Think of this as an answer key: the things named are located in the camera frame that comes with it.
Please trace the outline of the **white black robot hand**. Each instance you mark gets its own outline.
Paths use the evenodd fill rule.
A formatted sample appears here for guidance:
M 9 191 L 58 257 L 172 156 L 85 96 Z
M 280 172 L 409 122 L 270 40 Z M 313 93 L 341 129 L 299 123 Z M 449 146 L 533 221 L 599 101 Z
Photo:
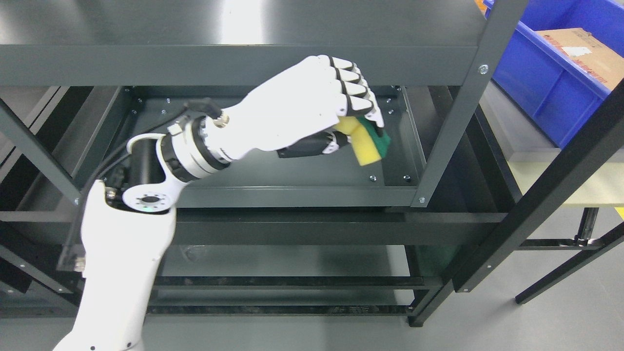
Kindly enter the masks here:
M 254 149 L 276 151 L 334 128 L 342 117 L 362 117 L 383 135 L 377 98 L 357 65 L 343 58 L 308 56 L 223 109 L 228 122 L 206 122 L 204 142 L 229 161 Z

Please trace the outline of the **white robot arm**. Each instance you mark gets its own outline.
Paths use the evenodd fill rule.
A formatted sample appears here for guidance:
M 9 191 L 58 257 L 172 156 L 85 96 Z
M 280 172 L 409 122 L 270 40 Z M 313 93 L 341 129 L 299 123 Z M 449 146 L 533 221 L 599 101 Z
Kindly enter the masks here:
M 56 351 L 142 351 L 156 272 L 187 185 L 229 166 L 209 140 L 229 117 L 211 98 L 186 102 L 165 133 L 149 128 L 94 171 L 73 225 L 85 249 L 85 285 L 71 331 Z

